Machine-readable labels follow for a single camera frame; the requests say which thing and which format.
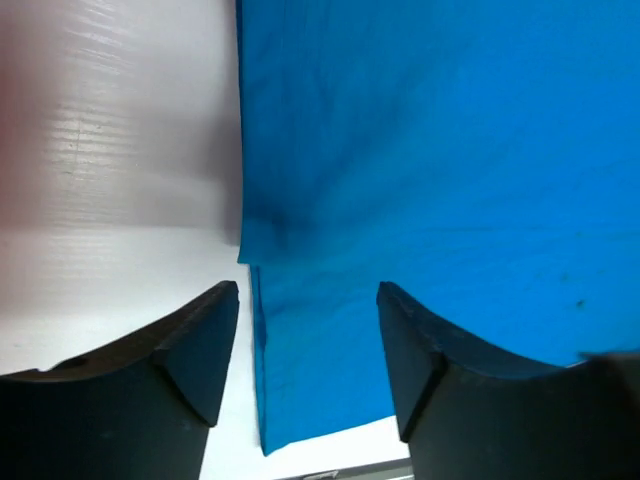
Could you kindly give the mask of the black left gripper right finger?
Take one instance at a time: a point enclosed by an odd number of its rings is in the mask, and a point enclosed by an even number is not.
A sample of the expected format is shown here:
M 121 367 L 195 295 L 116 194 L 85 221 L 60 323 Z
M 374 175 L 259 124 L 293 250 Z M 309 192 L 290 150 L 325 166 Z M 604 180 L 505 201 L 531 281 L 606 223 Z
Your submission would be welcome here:
M 418 479 L 635 479 L 639 356 L 557 367 L 486 342 L 399 286 L 377 293 L 401 440 Z

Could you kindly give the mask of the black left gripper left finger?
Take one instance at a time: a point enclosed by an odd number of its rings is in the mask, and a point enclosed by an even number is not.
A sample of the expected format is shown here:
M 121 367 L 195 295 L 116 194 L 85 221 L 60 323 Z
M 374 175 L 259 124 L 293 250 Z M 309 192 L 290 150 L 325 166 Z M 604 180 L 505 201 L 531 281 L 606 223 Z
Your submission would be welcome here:
M 50 370 L 1 379 L 5 479 L 196 479 L 217 424 L 238 287 Z

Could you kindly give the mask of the blue t shirt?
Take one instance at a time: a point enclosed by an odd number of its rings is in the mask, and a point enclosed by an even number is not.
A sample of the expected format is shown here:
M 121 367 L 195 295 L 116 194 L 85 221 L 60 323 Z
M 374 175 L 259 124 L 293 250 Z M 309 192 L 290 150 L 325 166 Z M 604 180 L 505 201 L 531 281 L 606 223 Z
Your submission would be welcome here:
M 639 346 L 635 1 L 240 1 L 265 454 L 389 417 L 376 292 L 553 365 Z

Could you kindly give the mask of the aluminium frame rail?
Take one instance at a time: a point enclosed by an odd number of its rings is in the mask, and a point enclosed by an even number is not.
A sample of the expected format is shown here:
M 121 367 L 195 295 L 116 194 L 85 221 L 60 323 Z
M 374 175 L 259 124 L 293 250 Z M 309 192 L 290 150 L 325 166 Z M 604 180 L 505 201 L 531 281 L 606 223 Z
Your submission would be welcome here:
M 411 460 L 409 458 L 405 458 L 355 467 L 307 473 L 287 477 L 285 480 L 386 480 L 414 478 L 415 476 Z

